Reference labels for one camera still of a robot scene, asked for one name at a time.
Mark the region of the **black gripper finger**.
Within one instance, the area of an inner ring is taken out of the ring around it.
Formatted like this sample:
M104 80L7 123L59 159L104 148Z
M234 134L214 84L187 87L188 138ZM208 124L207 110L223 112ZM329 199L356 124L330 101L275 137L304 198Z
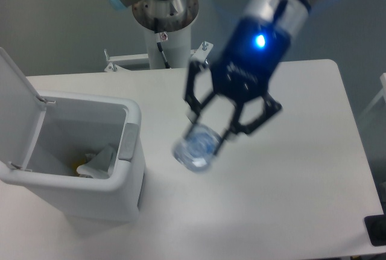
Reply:
M193 131L194 127L198 124L198 120L200 118L201 112L215 97L215 92L211 91L206 95L204 100L200 102L194 93L196 76L208 68L209 68L208 64L196 59L191 60L189 63L184 101L189 105L191 110L188 116L188 119L190 120L191 125L187 129L186 133L191 133Z
M214 154L219 154L224 143L231 137L238 136L240 133L250 136L271 118L276 116L281 110L282 105L276 101L268 92L258 98L262 99L261 111L252 119L245 123L241 121L245 103L235 103L235 108L229 121L229 125L220 137L220 141L214 149Z

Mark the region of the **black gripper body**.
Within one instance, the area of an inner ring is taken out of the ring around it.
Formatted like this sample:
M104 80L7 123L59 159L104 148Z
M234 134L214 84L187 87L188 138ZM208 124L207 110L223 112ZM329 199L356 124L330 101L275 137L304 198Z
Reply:
M242 18L210 67L214 92L237 104L265 95L290 44L290 35L273 24Z

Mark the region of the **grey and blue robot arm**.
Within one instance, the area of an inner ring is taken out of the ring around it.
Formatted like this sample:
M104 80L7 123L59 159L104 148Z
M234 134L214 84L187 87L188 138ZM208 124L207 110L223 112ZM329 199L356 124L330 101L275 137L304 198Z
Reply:
M301 30L316 0L249 0L220 56L207 63L191 53L191 25L197 0L108 0L113 8L131 7L145 30L150 68L186 67L185 101L198 124L203 109L217 95L235 110L226 131L249 135L281 110L268 92L271 76Z

